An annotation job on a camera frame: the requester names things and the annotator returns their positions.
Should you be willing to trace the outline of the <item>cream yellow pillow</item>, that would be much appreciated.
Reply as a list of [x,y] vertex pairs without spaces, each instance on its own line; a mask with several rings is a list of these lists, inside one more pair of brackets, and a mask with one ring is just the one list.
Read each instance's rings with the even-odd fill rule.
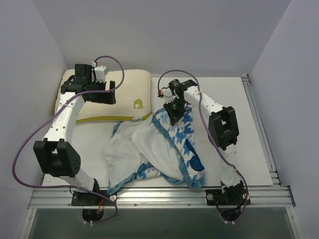
[[125,70],[124,82],[115,90],[113,105],[87,101],[77,123],[94,121],[142,121],[152,114],[151,75],[146,70]]

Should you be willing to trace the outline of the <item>blue white pillowcase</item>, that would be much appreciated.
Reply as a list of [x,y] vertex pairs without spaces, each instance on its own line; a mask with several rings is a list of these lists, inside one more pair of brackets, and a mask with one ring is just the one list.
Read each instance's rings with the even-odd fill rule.
[[143,122],[121,122],[104,149],[108,169],[108,194],[135,180],[163,177],[168,183],[201,188],[205,168],[195,150],[192,109],[170,124],[160,109]]

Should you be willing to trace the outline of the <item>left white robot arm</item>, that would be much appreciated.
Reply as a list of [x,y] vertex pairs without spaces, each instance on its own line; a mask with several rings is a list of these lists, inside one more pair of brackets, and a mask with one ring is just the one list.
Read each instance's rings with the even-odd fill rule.
[[81,168],[81,157],[71,145],[73,129],[86,102],[113,105],[115,93],[105,92],[109,69],[97,64],[75,64],[74,74],[60,88],[58,115],[43,140],[33,145],[44,174],[60,178],[77,189],[85,188],[83,199],[90,205],[101,199],[99,184]]

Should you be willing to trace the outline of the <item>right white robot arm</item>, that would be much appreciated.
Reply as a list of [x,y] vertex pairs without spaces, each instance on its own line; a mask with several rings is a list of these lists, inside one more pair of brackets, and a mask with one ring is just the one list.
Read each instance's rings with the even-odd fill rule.
[[220,156],[221,198],[227,204],[235,202],[239,192],[244,193],[245,182],[237,166],[239,128],[234,108],[218,104],[203,93],[197,80],[174,79],[168,86],[158,88],[158,97],[164,98],[164,108],[172,124],[186,115],[186,106],[198,109],[208,139]]

